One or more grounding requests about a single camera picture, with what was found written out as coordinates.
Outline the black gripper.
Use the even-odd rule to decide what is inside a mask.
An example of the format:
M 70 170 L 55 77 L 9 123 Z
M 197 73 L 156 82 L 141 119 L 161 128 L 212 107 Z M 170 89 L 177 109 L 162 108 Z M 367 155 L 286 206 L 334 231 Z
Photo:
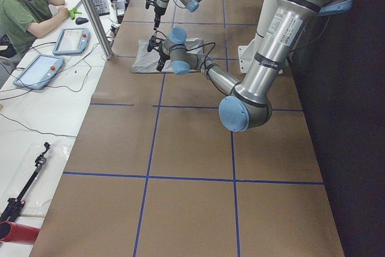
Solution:
M 170 59 L 170 56 L 169 56 L 167 51 L 164 52 L 163 48 L 159 48 L 158 52 L 159 52 L 160 59 L 158 61 L 156 70 L 158 72 L 162 72 L 162 70 L 164 69 L 164 66 L 165 66 L 165 62 Z
M 154 18 L 153 30 L 156 31 L 159 28 L 161 17 L 164 15 L 164 8 L 155 7 L 154 12 L 155 12 L 155 18 Z

